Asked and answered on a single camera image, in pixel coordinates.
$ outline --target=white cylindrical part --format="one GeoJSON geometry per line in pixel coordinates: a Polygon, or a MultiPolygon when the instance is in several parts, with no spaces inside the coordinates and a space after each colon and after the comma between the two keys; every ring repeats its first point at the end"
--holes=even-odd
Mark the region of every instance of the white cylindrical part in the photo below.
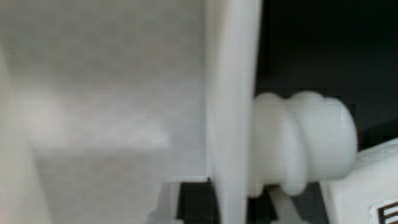
{"type": "Polygon", "coordinates": [[[291,99],[262,94],[253,102],[248,195],[264,185],[300,194],[307,182],[342,178],[357,153],[349,112],[333,98],[312,92],[291,99]]]}

